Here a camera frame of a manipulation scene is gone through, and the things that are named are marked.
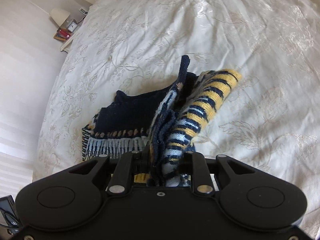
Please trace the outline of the navy yellow patterned knit sweater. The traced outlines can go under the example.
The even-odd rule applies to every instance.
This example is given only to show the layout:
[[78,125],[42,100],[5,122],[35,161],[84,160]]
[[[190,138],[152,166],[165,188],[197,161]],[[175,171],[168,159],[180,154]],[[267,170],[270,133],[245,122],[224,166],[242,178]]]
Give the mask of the navy yellow patterned knit sweater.
[[147,150],[151,185],[188,186],[188,175],[178,170],[183,154],[194,150],[193,139],[241,79],[232,69],[196,75],[188,71],[189,63],[182,56],[177,79],[163,89],[137,96],[117,91],[114,101],[82,129],[83,160]]

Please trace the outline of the cream embroidered bedspread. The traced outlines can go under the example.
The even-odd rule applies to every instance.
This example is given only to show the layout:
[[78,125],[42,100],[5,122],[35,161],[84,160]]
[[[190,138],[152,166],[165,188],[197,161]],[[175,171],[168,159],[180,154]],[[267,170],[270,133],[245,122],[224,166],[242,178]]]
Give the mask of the cream embroidered bedspread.
[[78,164],[81,130],[118,90],[139,95],[189,71],[234,69],[236,89],[195,139],[300,187],[319,237],[319,0],[96,0],[44,116],[33,179]]

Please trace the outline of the cream nightstand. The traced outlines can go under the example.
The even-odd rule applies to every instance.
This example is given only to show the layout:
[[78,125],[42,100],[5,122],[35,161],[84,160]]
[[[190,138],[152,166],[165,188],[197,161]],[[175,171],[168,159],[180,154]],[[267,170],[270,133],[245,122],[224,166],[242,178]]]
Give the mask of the cream nightstand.
[[72,45],[74,37],[70,37],[68,40],[66,40],[63,45],[60,47],[61,52],[69,53],[70,47]]

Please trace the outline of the small white alarm clock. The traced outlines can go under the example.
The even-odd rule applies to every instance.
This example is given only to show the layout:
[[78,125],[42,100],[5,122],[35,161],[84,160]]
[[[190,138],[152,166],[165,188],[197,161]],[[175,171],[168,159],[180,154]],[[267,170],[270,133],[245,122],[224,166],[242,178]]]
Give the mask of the small white alarm clock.
[[78,27],[78,24],[73,21],[68,25],[67,30],[72,33],[76,30],[77,27]]

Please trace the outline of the red item on nightstand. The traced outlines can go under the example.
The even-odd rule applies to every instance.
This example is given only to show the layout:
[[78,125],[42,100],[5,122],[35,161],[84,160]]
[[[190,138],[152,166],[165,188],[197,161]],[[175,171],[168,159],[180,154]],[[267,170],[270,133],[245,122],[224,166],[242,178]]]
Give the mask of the red item on nightstand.
[[72,33],[69,30],[61,28],[57,31],[57,33],[61,38],[64,38],[65,40],[69,39],[72,35]]

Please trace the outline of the cream bedside lamp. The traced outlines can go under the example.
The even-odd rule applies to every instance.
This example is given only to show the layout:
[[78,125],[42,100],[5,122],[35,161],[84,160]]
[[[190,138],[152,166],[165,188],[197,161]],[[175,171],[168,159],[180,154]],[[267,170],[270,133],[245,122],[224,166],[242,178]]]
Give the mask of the cream bedside lamp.
[[69,18],[70,14],[70,12],[61,8],[53,8],[49,13],[50,17],[59,27],[64,24],[64,22]]

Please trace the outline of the white wall socket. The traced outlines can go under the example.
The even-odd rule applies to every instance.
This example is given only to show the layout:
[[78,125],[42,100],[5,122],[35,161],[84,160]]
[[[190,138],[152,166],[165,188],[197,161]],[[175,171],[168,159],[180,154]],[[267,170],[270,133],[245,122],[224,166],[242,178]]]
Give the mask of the white wall socket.
[[87,15],[88,11],[84,8],[80,8],[79,11],[83,14],[83,15]]

